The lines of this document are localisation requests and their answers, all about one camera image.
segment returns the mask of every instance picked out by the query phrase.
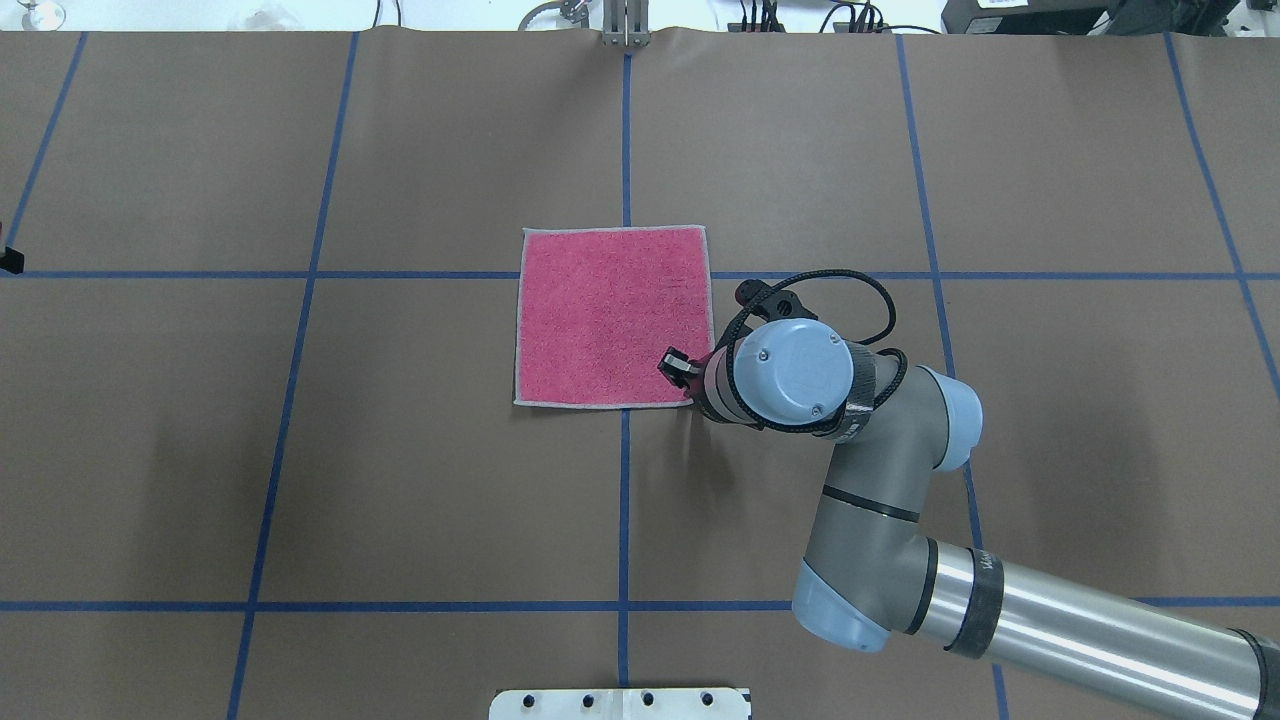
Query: light blue joint cap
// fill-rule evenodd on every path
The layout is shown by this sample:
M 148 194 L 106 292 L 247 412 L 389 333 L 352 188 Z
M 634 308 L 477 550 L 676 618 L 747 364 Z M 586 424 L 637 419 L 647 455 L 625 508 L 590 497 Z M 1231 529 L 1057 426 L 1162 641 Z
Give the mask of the light blue joint cap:
M 813 571 L 808 561 L 800 562 L 791 612 L 806 630 L 840 647 L 879 652 L 888 641 L 888 630 L 850 605 Z
M 972 387 L 948 378 L 933 368 L 924 368 L 942 389 L 947 405 L 947 451 L 937 471 L 955 470 L 969 461 L 969 452 L 982 438 L 982 401 Z
M 808 318 L 764 323 L 733 356 L 733 380 L 762 418 L 804 425 L 831 418 L 854 386 L 854 359 L 829 325 Z

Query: pink cloth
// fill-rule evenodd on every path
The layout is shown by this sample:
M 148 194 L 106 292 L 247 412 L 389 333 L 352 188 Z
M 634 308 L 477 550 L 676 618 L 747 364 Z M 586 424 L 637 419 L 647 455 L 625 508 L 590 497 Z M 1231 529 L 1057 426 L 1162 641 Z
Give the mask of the pink cloth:
M 712 348 L 705 229 L 526 229 L 516 333 L 516 405 L 687 405 L 658 361 Z

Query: black strap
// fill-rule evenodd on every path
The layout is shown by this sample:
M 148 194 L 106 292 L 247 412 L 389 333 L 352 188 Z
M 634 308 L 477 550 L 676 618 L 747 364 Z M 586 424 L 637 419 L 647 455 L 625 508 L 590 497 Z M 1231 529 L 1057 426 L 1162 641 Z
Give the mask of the black strap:
M 1253 720 L 1280 720 L 1280 644 L 1239 628 L 1231 632 L 1244 638 L 1258 659 L 1258 708 Z
M 933 584 L 938 580 L 938 541 L 924 539 L 929 541 L 929 568 L 924 571 L 924 589 L 920 591 L 920 602 L 915 606 L 915 618 L 911 618 L 911 625 L 906 629 L 909 635 L 914 635 L 924 623 L 924 615 L 933 601 Z
M 983 656 L 996 637 L 1000 609 L 1005 605 L 1005 564 L 986 550 L 969 548 L 973 556 L 973 587 L 960 633 L 942 648 L 974 660 Z
M 863 497 L 860 495 L 854 495 L 851 492 L 845 492 L 840 488 L 831 486 L 822 486 L 822 495 L 832 500 L 838 500 L 841 502 L 847 502 L 855 507 L 861 507 L 863 510 L 870 510 L 872 512 L 879 512 L 881 515 L 888 515 L 897 520 L 906 520 L 908 523 L 919 523 L 920 514 L 913 512 L 910 510 L 902 510 L 901 507 L 893 507 L 892 505 L 884 505 L 883 502 L 876 502 L 874 500 Z

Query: robotic arm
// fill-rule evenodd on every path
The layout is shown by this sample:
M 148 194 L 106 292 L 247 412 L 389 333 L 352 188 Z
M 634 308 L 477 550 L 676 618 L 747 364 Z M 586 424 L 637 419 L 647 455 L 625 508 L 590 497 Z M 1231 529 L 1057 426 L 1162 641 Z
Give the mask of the robotic arm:
M 787 286 L 852 277 L 884 299 L 890 323 L 840 337 Z M 854 270 L 744 282 L 742 311 L 716 350 L 669 348 L 659 370 L 710 420 L 808 432 L 836 443 L 792 611 L 815 635 L 877 652 L 890 633 L 954 655 L 1009 662 L 1176 717 L 1280 719 L 1280 644 L 919 533 L 929 477 L 969 460 L 982 433 L 974 391 L 897 350 L 873 354 L 895 323 L 888 292 Z M 745 331 L 745 320 L 765 320 Z

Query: white mounting plate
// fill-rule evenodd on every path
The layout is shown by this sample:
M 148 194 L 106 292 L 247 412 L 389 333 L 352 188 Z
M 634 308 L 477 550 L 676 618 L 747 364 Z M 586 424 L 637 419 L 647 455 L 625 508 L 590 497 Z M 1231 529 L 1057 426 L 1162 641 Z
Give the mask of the white mounting plate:
M 489 720 L 750 720 L 750 697 L 739 688 L 504 691 L 489 705 Z

